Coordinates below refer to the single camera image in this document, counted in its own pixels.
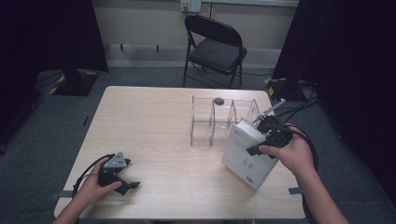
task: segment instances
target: wooden table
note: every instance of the wooden table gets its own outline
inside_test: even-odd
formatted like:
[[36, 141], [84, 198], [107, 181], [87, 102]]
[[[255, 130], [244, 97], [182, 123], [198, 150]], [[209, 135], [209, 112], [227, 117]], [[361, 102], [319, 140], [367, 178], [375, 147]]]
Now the wooden table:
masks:
[[[292, 173], [280, 162], [255, 190], [221, 163], [222, 147], [191, 147], [191, 98], [256, 99], [270, 107], [263, 91], [108, 87], [64, 186], [96, 159], [123, 151], [131, 164], [124, 180], [140, 181], [125, 195], [108, 194], [81, 218], [262, 219], [303, 218], [302, 197]], [[57, 217], [70, 199], [59, 200]]]

